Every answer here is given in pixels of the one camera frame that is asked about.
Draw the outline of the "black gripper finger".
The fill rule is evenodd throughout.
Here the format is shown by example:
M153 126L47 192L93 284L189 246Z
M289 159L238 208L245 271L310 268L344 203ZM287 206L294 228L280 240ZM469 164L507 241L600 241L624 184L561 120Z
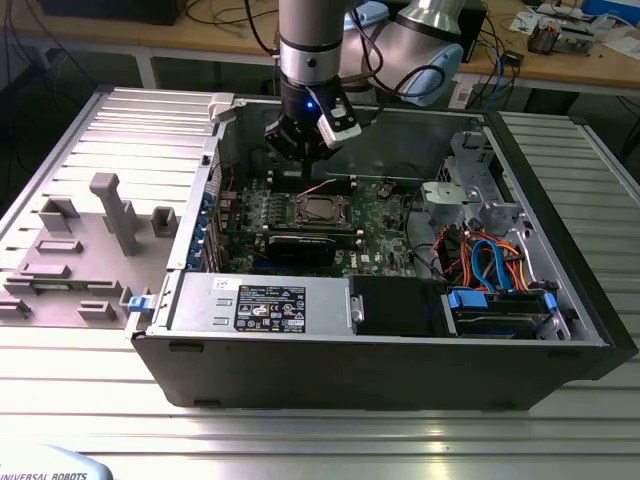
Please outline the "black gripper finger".
M320 132L313 129L306 141L306 177L312 176L313 166L319 161L325 161L334 156L341 146L336 148L329 147Z
M301 167L301 177L307 177L307 142L296 120L288 116L279 116L266 125L264 138L280 156L297 162Z

